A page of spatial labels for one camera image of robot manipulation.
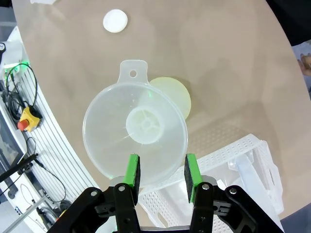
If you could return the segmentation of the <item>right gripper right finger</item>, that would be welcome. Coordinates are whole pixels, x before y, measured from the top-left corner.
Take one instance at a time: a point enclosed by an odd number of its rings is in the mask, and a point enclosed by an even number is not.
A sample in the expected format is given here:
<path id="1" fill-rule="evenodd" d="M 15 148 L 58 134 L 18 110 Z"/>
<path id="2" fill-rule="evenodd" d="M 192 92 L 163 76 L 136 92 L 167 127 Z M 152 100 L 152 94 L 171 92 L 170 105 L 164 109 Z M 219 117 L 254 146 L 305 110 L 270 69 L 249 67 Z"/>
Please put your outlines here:
<path id="1" fill-rule="evenodd" d="M 193 203 L 191 233 L 210 233 L 213 218 L 225 223 L 234 233 L 281 233 L 283 230 L 239 186 L 221 190 L 203 180 L 195 154 L 185 157 L 185 182 L 189 202 Z"/>

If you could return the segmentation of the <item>person's left hand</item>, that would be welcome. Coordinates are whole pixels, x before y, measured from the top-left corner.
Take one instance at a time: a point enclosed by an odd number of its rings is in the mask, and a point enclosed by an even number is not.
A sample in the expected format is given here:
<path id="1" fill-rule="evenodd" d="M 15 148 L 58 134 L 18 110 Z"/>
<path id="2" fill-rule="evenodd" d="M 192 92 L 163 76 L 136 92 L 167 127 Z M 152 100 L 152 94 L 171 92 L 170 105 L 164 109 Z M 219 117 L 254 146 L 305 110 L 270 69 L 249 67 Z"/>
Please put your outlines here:
<path id="1" fill-rule="evenodd" d="M 298 64 L 302 73 L 306 76 L 311 76 L 311 54 L 307 55 L 300 54 L 300 59 L 298 60 Z"/>

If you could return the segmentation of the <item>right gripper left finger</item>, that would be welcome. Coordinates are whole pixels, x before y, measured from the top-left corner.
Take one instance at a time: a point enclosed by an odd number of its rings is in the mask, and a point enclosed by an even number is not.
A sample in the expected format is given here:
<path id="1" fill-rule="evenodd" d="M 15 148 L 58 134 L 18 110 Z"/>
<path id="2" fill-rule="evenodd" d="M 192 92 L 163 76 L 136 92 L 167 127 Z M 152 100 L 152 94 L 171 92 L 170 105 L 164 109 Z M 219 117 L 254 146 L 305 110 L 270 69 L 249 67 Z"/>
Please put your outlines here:
<path id="1" fill-rule="evenodd" d="M 94 233 L 114 216 L 118 233 L 141 232 L 135 206 L 140 184 L 140 157 L 129 156 L 121 183 L 105 191 L 85 189 L 52 226 L 53 233 Z"/>

